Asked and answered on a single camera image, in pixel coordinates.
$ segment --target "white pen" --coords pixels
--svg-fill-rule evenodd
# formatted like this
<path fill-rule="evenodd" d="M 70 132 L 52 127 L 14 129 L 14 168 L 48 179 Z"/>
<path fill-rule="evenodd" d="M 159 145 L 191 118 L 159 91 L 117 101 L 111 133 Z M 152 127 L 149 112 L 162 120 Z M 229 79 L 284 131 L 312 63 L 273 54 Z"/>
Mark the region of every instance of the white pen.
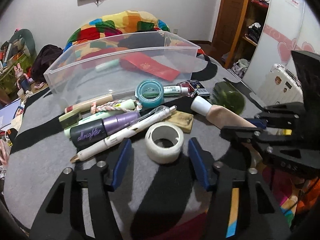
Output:
<path fill-rule="evenodd" d="M 167 106 L 164 106 L 163 109 L 156 111 L 152 116 L 149 116 L 146 119 L 143 119 L 137 123 L 134 123 L 133 125 L 127 128 L 124 128 L 119 132 L 114 133 L 113 135 L 110 135 L 109 137 L 95 143 L 94 145 L 79 151 L 75 156 L 73 156 L 70 159 L 70 161 L 72 163 L 75 163 L 77 161 L 85 161 L 91 158 L 92 156 L 104 150 L 107 150 L 118 143 L 121 143 L 124 138 L 130 138 L 131 136 L 137 134 L 138 132 L 141 132 L 146 128 L 150 127 L 154 123 L 167 118 L 176 109 L 177 109 L 176 106 L 171 106 L 170 108 Z"/>

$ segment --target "baseboard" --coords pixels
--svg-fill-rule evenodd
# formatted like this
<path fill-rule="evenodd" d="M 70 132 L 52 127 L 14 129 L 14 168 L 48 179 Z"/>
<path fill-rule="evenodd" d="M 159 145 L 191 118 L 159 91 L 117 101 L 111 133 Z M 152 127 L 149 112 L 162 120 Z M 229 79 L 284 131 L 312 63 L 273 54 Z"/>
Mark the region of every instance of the baseboard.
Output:
<path fill-rule="evenodd" d="M 191 41 L 191 42 L 194 44 L 209 44 L 209 45 L 211 45 L 210 41 Z"/>

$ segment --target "brown door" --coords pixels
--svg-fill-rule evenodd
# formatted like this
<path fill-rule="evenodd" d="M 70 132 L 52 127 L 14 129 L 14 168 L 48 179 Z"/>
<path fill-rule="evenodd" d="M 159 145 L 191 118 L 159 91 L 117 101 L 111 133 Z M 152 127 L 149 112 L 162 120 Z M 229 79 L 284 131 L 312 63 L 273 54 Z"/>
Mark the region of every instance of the brown door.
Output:
<path fill-rule="evenodd" d="M 244 0 L 221 0 L 210 56 L 222 63 L 221 57 L 230 51 L 239 24 Z"/>

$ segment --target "transparent storage box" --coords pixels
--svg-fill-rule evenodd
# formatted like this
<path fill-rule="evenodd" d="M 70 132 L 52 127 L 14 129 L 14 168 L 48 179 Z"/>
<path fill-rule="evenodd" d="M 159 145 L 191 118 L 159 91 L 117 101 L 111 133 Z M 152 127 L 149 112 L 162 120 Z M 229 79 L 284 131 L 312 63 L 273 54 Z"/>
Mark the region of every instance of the transparent storage box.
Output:
<path fill-rule="evenodd" d="M 188 80 L 202 69 L 199 48 L 164 31 L 116 35 L 71 46 L 44 77 L 64 109 L 106 94 L 133 96 L 143 80 L 162 85 Z"/>

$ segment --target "purple cap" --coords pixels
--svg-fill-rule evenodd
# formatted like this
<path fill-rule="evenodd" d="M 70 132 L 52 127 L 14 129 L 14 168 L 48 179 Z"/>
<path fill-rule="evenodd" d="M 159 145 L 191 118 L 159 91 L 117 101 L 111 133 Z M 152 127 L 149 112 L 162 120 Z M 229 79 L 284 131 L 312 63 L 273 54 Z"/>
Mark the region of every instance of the purple cap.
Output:
<path fill-rule="evenodd" d="M 110 136 L 123 128 L 126 128 L 130 123 L 140 117 L 140 113 L 137 111 L 131 111 L 124 114 L 117 114 L 102 119 L 104 128 L 106 129 L 107 135 Z"/>

